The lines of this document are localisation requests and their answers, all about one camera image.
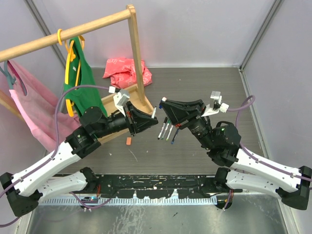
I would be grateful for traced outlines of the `white pen green tip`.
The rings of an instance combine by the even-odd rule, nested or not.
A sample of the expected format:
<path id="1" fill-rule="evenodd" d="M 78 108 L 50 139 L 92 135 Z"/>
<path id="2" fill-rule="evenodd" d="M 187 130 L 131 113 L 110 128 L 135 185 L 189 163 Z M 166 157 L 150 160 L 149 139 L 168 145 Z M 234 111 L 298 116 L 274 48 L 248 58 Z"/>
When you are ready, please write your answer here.
<path id="1" fill-rule="evenodd" d="M 166 141 L 168 141 L 168 140 L 169 140 L 169 138 L 170 138 L 170 135 L 171 135 L 171 132 L 172 132 L 173 128 L 174 128 L 174 126 L 173 126 L 173 125 L 171 125 L 171 127 L 170 127 L 170 129 L 169 129 L 169 132 L 168 132 L 168 134 L 167 134 L 167 137 L 166 137 Z"/>

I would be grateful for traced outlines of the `short white pen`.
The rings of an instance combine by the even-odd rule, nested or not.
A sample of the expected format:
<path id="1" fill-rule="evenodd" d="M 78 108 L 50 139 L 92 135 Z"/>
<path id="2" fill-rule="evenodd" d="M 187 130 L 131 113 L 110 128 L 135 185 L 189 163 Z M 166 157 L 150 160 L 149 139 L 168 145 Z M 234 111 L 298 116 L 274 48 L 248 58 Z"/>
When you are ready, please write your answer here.
<path id="1" fill-rule="evenodd" d="M 154 107 L 154 110 L 153 110 L 153 112 L 152 112 L 152 116 L 151 116 L 151 118 L 155 118 L 155 115 L 156 115 L 156 109 L 157 109 L 157 107 L 155 106 L 155 107 Z"/>

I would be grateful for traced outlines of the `long white green pen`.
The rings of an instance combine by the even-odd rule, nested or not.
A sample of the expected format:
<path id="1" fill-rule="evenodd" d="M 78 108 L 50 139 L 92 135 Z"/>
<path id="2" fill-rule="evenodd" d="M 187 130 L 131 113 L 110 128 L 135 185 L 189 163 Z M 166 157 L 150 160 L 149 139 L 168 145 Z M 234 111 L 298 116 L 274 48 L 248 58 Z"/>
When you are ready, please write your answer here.
<path id="1" fill-rule="evenodd" d="M 163 134 L 162 134 L 162 136 L 161 136 L 161 140 L 164 139 L 165 134 L 166 134 L 166 132 L 167 132 L 167 130 L 168 130 L 169 125 L 170 125 L 170 122 L 168 122 L 168 123 L 166 124 L 165 129 L 164 129 L 164 132 L 163 132 Z"/>

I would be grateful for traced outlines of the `white pen black tip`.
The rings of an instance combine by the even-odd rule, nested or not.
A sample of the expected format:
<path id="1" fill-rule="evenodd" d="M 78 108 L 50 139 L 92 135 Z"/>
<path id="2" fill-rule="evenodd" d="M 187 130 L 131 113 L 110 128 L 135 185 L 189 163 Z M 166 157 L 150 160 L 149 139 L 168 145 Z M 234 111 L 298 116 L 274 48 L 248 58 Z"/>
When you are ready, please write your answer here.
<path id="1" fill-rule="evenodd" d="M 163 123 L 163 124 L 162 124 L 162 128 L 161 128 L 161 130 L 160 130 L 160 132 L 159 132 L 159 134 L 158 134 L 158 136 L 157 136 L 157 139 L 160 139 L 160 138 L 161 138 L 161 135 L 162 135 L 162 133 L 163 133 L 163 131 L 164 131 L 165 126 L 166 126 L 166 123 Z"/>

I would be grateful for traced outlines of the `orange eraser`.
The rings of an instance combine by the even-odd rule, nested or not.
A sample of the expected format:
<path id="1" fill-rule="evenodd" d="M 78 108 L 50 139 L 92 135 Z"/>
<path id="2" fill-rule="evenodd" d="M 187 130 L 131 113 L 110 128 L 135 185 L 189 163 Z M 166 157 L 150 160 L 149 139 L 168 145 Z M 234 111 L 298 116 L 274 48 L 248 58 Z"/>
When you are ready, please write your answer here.
<path id="1" fill-rule="evenodd" d="M 126 145 L 131 145 L 131 143 L 132 143 L 132 138 L 131 137 L 127 137 Z"/>

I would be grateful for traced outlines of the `blue pen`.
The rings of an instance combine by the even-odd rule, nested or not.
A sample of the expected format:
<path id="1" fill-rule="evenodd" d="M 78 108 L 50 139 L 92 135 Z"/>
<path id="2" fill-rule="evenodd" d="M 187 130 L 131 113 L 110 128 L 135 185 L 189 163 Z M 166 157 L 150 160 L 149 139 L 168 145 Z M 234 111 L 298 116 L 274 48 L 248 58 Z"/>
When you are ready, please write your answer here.
<path id="1" fill-rule="evenodd" d="M 175 132 L 175 134 L 174 134 L 174 136 L 173 136 L 173 138 L 172 138 L 172 140 L 171 140 L 171 144 L 174 144 L 178 133 L 179 133 L 179 129 L 176 130 L 176 132 Z"/>

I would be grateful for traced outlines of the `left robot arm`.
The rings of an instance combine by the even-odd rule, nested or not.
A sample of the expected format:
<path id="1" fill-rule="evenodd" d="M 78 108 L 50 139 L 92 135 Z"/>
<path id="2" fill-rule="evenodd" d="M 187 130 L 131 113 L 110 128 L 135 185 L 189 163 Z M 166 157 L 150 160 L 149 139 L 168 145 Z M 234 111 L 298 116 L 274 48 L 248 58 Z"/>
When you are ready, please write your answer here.
<path id="1" fill-rule="evenodd" d="M 130 101 L 125 104 L 124 111 L 124 114 L 115 111 L 106 117 L 100 108 L 88 108 L 79 119 L 81 126 L 53 152 L 18 173 L 2 174 L 0 182 L 13 214 L 21 217 L 52 194 L 62 193 L 52 188 L 47 180 L 95 151 L 101 146 L 100 138 L 125 129 L 134 136 L 158 124 L 156 117 L 137 109 Z"/>

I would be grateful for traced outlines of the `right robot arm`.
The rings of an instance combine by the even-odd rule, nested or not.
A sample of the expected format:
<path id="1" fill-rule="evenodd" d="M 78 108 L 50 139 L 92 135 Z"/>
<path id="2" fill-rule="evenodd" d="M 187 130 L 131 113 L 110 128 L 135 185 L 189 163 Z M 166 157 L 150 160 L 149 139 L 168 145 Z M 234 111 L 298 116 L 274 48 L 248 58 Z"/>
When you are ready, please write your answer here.
<path id="1" fill-rule="evenodd" d="M 246 149 L 235 124 L 220 121 L 211 127 L 210 116 L 229 111 L 221 97 L 209 105 L 202 100 L 181 102 L 165 97 L 160 101 L 170 122 L 178 129 L 189 129 L 207 150 L 208 157 L 219 166 L 214 187 L 219 192 L 249 190 L 271 195 L 283 204 L 306 210 L 310 198 L 312 170 L 307 166 L 285 166 Z"/>

